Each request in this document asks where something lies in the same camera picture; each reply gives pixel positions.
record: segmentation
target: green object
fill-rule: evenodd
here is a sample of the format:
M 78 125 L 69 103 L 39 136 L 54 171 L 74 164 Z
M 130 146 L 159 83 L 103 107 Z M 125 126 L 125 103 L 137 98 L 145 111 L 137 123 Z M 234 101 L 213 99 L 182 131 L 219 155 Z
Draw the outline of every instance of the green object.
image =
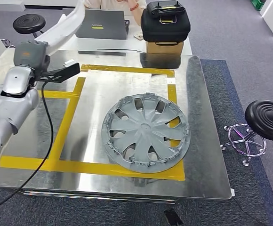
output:
M 262 2 L 261 0 L 252 0 L 252 3 L 258 11 L 260 11 L 264 5 L 264 2 Z

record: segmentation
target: cardboard box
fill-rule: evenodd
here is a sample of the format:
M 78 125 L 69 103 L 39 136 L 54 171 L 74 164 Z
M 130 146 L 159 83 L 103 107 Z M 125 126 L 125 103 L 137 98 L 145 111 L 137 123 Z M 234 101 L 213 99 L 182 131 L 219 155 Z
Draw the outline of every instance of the cardboard box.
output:
M 146 51 L 147 53 L 181 55 L 183 44 L 183 42 L 146 42 Z

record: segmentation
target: robotic arm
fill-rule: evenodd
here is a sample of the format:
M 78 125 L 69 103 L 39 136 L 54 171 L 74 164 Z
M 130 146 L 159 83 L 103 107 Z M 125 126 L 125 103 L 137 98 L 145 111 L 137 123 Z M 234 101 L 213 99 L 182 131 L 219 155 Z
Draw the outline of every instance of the robotic arm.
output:
M 66 62 L 64 68 L 48 72 L 50 55 L 75 34 L 84 18 L 83 0 L 78 0 L 73 12 L 63 21 L 33 41 L 15 49 L 14 67 L 0 86 L 0 158 L 12 135 L 18 133 L 28 115 L 39 103 L 37 81 L 60 83 L 78 74 L 78 63 Z

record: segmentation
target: case handle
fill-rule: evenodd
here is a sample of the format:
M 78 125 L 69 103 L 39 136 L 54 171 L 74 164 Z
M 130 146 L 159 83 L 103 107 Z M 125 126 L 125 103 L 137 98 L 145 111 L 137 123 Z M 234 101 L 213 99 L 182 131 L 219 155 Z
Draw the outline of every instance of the case handle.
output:
M 155 42 L 155 45 L 157 46 L 177 46 L 179 42 L 176 43 L 160 43 L 160 42 Z
M 160 16 L 160 23 L 161 24 L 175 24 L 177 22 L 177 17 L 175 15 L 175 20 L 171 19 L 164 19 L 163 20 L 161 16 Z

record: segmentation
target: gray laptop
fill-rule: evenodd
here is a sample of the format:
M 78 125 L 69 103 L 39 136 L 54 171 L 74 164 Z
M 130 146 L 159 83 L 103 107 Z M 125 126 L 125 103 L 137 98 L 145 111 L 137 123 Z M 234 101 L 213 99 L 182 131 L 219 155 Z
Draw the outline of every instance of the gray laptop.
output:
M 66 15 L 72 11 L 63 9 Z M 75 35 L 78 38 L 123 40 L 127 38 L 127 31 L 123 11 L 86 9 L 84 19 Z

